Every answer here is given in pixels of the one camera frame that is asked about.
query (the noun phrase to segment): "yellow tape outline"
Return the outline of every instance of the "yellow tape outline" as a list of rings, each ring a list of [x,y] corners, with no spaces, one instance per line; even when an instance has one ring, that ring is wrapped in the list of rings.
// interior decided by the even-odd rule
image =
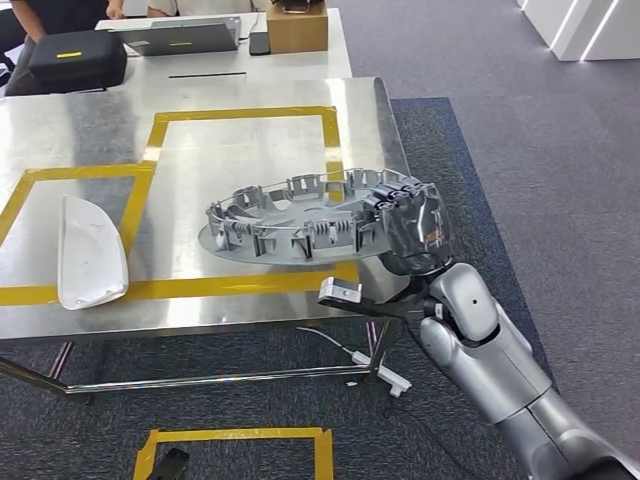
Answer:
[[[122,245],[128,256],[135,240],[153,180],[155,166],[171,122],[297,116],[320,116],[322,122],[328,178],[329,180],[344,178],[335,107],[302,106],[161,112],[156,113],[154,117],[146,148],[143,160],[140,163],[26,170],[0,214],[0,246],[35,182],[131,176],[134,177],[134,184],[118,228],[122,238]],[[330,196],[336,195],[341,194],[330,193]],[[358,268],[355,262],[340,262],[328,270],[139,281],[131,283],[127,294],[120,301],[313,292],[317,291],[322,280],[329,276],[355,282],[358,280]],[[49,303],[57,303],[57,288],[55,285],[0,287],[0,306]]]
[[[231,430],[184,430],[168,432],[151,430],[143,447],[136,455],[134,480],[146,480],[153,470],[158,443],[206,442],[213,440],[313,439],[315,480],[333,480],[334,452],[331,430],[303,428],[241,428]]]

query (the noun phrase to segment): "laptop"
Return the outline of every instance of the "laptop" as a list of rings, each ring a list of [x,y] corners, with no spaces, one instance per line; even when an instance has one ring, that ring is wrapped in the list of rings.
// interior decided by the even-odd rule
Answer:
[[[153,57],[237,50],[240,25],[240,17],[176,19],[112,32],[140,55]]]

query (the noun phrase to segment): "black case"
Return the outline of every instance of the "black case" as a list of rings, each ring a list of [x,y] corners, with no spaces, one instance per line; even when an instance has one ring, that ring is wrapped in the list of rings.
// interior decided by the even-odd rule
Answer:
[[[122,83],[126,67],[122,41],[106,30],[43,37],[29,64],[48,93],[113,87]]]

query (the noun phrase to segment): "cardboard box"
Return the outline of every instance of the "cardboard box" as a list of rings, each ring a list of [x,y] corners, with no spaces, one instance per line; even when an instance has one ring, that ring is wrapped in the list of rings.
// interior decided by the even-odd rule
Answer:
[[[266,30],[271,53],[318,52],[329,45],[325,2],[312,5],[309,13],[285,13],[280,3],[269,5]]]

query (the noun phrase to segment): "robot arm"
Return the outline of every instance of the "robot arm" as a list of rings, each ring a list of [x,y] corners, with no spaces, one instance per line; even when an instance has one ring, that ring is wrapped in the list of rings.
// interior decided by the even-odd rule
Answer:
[[[473,267],[454,265],[432,282],[430,293],[463,338],[437,318],[425,318],[420,324],[425,348],[500,430],[533,478],[598,478],[603,469],[607,476],[602,478],[640,478],[637,464],[589,428],[552,389],[529,344]]]
[[[390,250],[380,256],[383,264],[411,276],[419,286],[412,294],[423,296],[420,336],[425,350],[500,430],[532,478],[640,479],[638,464],[589,428],[551,388],[529,343],[475,269],[454,264],[450,227],[434,185],[410,177],[381,184],[363,206],[389,242]],[[358,302],[368,314],[377,311],[370,300]],[[365,311],[344,299],[325,296],[321,303]],[[379,307],[380,316],[402,310]]]

